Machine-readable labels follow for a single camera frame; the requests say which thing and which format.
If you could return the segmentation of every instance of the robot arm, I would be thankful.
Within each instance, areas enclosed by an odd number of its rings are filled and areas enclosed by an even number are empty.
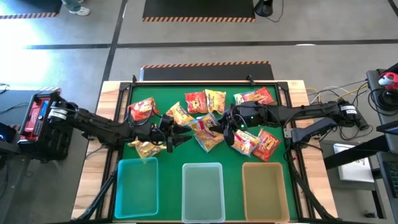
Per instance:
[[[368,125],[356,107],[345,100],[293,108],[247,101],[240,105],[231,105],[231,109],[225,111],[219,120],[220,125],[211,130],[223,133],[227,144],[232,145],[234,143],[233,131],[237,129],[253,126],[286,127],[293,120],[310,118],[324,119],[307,128],[293,129],[290,132],[292,144],[308,142],[312,136],[325,134],[336,126],[364,127]]]
[[[51,106],[49,121],[54,125],[73,126],[83,131],[83,136],[94,136],[106,146],[123,146],[136,138],[145,142],[165,142],[167,152],[191,139],[191,136],[180,135],[190,131],[174,123],[173,117],[162,115],[158,126],[148,120],[131,121],[130,116],[118,123],[110,119],[90,113],[67,101],[54,102]]]

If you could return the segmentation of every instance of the snack bag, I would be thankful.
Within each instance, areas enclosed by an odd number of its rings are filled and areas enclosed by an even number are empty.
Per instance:
[[[241,154],[250,156],[250,153],[257,147],[260,143],[260,138],[256,137],[247,131],[237,130],[234,135],[234,144],[232,147]]]
[[[213,111],[217,111],[217,113],[223,114],[226,92],[205,90],[205,93],[208,112],[212,113]]]
[[[241,103],[246,101],[257,101],[262,104],[276,103],[266,87],[262,87],[255,91],[237,93],[234,95],[234,97],[235,97],[235,103],[237,105],[240,105]]]
[[[199,117],[189,122],[187,125],[192,128],[195,133],[195,138],[206,152],[209,152],[213,147],[224,140],[223,134],[210,131],[209,129],[219,125],[216,118],[211,113]]]
[[[206,94],[204,92],[186,93],[189,113],[207,113]]]
[[[172,106],[166,112],[166,114],[173,117],[174,121],[181,126],[184,126],[193,120],[193,118],[184,110],[184,108],[180,106],[180,102],[174,104],[174,106]]]
[[[130,147],[135,147],[141,159],[152,157],[159,153],[161,150],[166,149],[166,146],[155,146],[150,142],[140,142],[138,138],[135,141],[127,144]]]
[[[272,153],[279,146],[280,140],[263,129],[260,130],[258,137],[261,138],[261,142],[253,151],[253,154],[264,162],[268,162]]]
[[[133,103],[128,106],[131,110],[131,116],[135,121],[139,121],[142,119],[149,118],[153,115],[152,105],[154,106],[154,112],[159,113],[159,110],[156,108],[156,103],[153,97],[142,100],[137,103]]]

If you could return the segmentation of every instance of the white paper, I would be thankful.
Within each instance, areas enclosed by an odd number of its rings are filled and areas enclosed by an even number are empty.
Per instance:
[[[352,147],[354,147],[354,146],[347,145],[347,144],[334,144],[333,145],[333,148],[335,149],[335,153],[342,152],[342,151],[347,150]],[[369,164],[368,158],[360,159],[358,161],[354,161],[349,164],[339,166],[338,174],[340,176],[340,180],[350,180],[350,181],[374,183],[371,166]]]

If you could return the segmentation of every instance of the orange and black striped tape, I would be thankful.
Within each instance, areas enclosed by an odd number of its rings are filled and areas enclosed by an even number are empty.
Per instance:
[[[143,22],[255,22],[247,17],[144,17]]]
[[[215,66],[215,65],[254,65],[254,64],[268,64],[268,61],[253,61],[253,62],[215,62],[215,63],[185,63],[185,64],[170,64],[170,65],[144,65],[143,68],[172,68],[172,67],[197,67],[197,66]]]
[[[4,15],[0,16],[0,19],[33,19],[33,18],[55,17],[57,15],[58,14],[56,12],[43,12],[43,13]]]

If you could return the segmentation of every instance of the plastic container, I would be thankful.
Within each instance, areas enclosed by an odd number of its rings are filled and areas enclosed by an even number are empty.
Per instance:
[[[289,222],[284,175],[279,163],[245,162],[244,214],[249,222]]]
[[[157,159],[123,159],[118,164],[114,216],[132,218],[156,215],[159,211]]]
[[[220,163],[192,163],[182,166],[182,221],[225,221],[223,167]]]

